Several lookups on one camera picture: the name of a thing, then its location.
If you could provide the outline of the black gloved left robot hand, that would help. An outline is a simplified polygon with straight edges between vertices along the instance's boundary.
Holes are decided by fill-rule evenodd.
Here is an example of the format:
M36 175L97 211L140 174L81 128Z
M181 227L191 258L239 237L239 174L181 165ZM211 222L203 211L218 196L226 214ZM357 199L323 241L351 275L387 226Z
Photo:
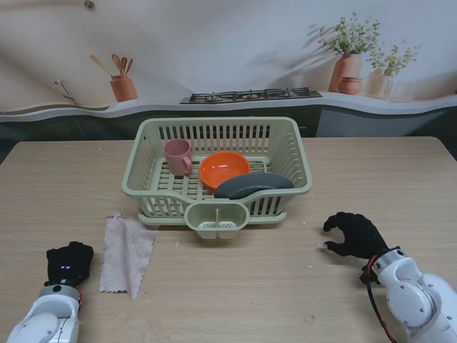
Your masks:
M77 288L89 277L93 257L93 248L81 242L70 242L65 247L48 250L48 280L44 285L62 284Z

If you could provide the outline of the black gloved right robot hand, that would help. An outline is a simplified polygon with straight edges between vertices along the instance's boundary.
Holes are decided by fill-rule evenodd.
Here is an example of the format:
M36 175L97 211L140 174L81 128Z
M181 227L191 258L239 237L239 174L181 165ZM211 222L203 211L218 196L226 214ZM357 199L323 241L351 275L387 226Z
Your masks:
M362 214L338 212L330 216L323 224L323 231L330 232L335 228L342 231L344 242L327 241L324 244L341 257L370 259L389 250L376 226Z

